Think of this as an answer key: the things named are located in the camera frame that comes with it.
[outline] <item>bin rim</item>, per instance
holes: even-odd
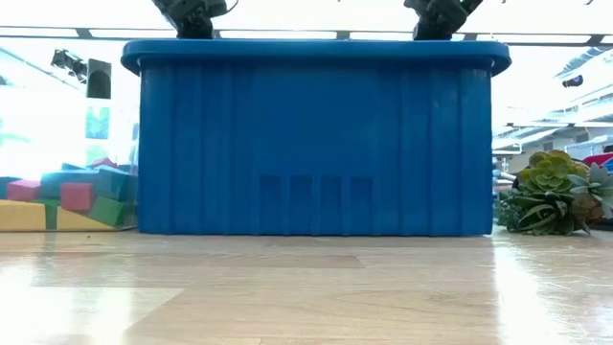
[[[370,41],[307,39],[138,39],[124,46],[122,65],[140,75],[143,58],[178,60],[402,61],[489,69],[511,66],[509,46],[497,41]]]

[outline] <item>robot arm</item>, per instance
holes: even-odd
[[[211,18],[227,14],[225,0],[152,0],[162,15],[177,31],[177,38],[204,38],[214,36]]]
[[[413,39],[451,39],[483,0],[405,0],[404,7],[415,10],[420,21]]]

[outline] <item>yellow foam block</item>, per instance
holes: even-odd
[[[114,230],[115,228],[86,216],[57,207],[57,230]]]
[[[0,200],[0,231],[45,230],[45,205]]]

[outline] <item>wooden floor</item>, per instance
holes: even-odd
[[[613,233],[0,234],[0,344],[613,344]]]

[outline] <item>succulent plant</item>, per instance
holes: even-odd
[[[494,200],[494,218],[496,223],[507,229],[517,228],[517,224],[521,219],[521,207],[510,202],[517,197],[517,193],[516,190],[501,192],[500,199]]]
[[[519,174],[520,189],[528,192],[566,193],[573,184],[568,174],[585,175],[564,151],[537,152],[530,157],[530,166]]]
[[[585,177],[585,178],[589,176],[590,167],[588,167],[587,164],[581,161],[576,161],[576,160],[573,160],[572,163],[573,163],[573,166],[575,166],[575,169],[571,170],[569,174],[575,174],[575,175],[578,175],[580,177]]]
[[[540,235],[570,235],[577,226],[570,212],[573,197],[554,192],[533,193],[529,196],[515,195],[506,202],[521,210],[521,218],[515,227],[508,227],[512,233]]]
[[[613,176],[606,168],[592,163],[587,178],[570,174],[569,180],[575,185],[571,193],[575,196],[573,212],[586,221],[604,216],[613,219]]]

